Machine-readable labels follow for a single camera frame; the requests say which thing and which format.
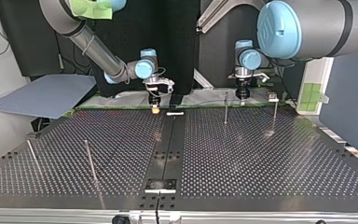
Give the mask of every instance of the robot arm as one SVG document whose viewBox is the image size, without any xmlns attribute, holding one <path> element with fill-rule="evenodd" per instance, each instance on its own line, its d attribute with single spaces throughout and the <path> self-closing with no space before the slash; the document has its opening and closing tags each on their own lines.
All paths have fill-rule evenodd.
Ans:
<svg viewBox="0 0 358 224">
<path fill-rule="evenodd" d="M 120 1 L 121 6 L 114 10 L 121 10 L 126 1 Z M 105 78 L 109 83 L 119 83 L 129 78 L 137 78 L 126 70 L 126 64 L 118 56 L 114 55 L 103 44 L 86 21 L 73 16 L 69 8 L 69 0 L 40 0 L 42 12 L 50 26 L 59 34 L 70 38 L 105 72 Z"/>
<path fill-rule="evenodd" d="M 235 47 L 236 95 L 244 104 L 248 83 L 259 67 L 272 59 L 312 60 L 358 50 L 357 0 L 275 0 L 260 11 L 257 21 L 260 49 L 251 40 Z"/>
<path fill-rule="evenodd" d="M 114 11 L 121 10 L 127 0 L 110 0 Z M 153 106 L 153 113 L 159 112 L 159 87 L 167 86 L 168 94 L 173 92 L 174 82 L 160 77 L 158 72 L 158 58 L 154 49 L 141 51 L 141 60 L 124 63 L 103 44 L 86 21 L 73 15 L 70 0 L 39 0 L 42 12 L 50 26 L 59 34 L 70 38 L 83 54 L 87 54 L 103 70 L 108 83 L 116 84 L 130 79 L 141 78 L 149 91 L 149 103 Z"/>
</svg>

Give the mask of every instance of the green strip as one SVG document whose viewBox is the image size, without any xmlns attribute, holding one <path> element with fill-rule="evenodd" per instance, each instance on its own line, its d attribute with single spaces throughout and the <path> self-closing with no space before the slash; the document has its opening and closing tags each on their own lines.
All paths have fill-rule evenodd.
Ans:
<svg viewBox="0 0 358 224">
<path fill-rule="evenodd" d="M 305 83 L 301 94 L 301 101 L 298 109 L 300 111 L 314 112 L 318 108 L 322 96 L 322 84 Z"/>
</svg>

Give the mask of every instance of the gray panel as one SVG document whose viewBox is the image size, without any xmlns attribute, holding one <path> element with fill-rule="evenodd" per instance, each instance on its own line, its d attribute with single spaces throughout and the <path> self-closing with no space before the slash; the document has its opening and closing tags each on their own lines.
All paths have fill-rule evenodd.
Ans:
<svg viewBox="0 0 358 224">
<path fill-rule="evenodd" d="M 37 161 L 24 147 L 0 160 L 0 207 L 154 209 L 145 183 L 162 178 L 152 156 L 168 148 L 172 126 L 164 120 L 148 110 L 76 112 L 33 143 Z"/>
<path fill-rule="evenodd" d="M 0 99 L 0 111 L 58 119 L 77 105 L 94 86 L 94 77 L 76 75 L 41 77 Z"/>
<path fill-rule="evenodd" d="M 206 9 L 211 0 L 202 0 Z M 234 87 L 235 81 L 227 79 L 234 71 L 235 42 L 252 39 L 257 45 L 256 24 L 258 10 L 250 6 L 233 8 L 207 34 L 200 34 L 200 73 L 216 88 Z"/>
<path fill-rule="evenodd" d="M 273 121 L 271 107 L 229 109 L 227 125 L 224 116 L 194 109 L 175 121 L 171 209 L 358 212 L 358 159 L 309 120 L 280 108 Z"/>
<path fill-rule="evenodd" d="M 358 149 L 358 52 L 335 59 L 321 122 Z"/>
</svg>

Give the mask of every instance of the green tape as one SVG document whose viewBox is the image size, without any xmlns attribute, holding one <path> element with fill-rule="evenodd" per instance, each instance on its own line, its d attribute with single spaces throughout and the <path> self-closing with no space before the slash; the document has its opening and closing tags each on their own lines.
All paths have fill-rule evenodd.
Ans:
<svg viewBox="0 0 358 224">
<path fill-rule="evenodd" d="M 304 83 L 303 92 L 298 109 L 300 111 L 314 112 L 318 108 L 318 104 L 322 96 L 322 84 L 320 83 Z"/>
<path fill-rule="evenodd" d="M 76 17 L 85 17 L 94 20 L 112 20 L 113 9 L 110 0 L 71 0 L 72 14 Z"/>
</svg>

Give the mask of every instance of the metal frame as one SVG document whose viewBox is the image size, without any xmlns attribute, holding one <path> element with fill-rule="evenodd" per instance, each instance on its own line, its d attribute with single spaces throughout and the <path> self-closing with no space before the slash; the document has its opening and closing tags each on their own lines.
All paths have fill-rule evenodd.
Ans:
<svg viewBox="0 0 358 224">
<path fill-rule="evenodd" d="M 265 4 L 265 0 L 213 0 L 200 17 L 197 32 L 208 33 L 234 7 L 250 5 L 261 10 Z"/>
<path fill-rule="evenodd" d="M 112 223 L 114 216 L 139 218 L 139 224 L 156 222 L 155 212 L 117 210 L 48 210 L 48 209 L 0 209 L 0 223 Z M 310 224 L 318 220 L 327 223 L 358 223 L 358 214 L 346 213 L 201 213 L 201 212 L 158 212 L 162 223 L 298 223 Z"/>
</svg>

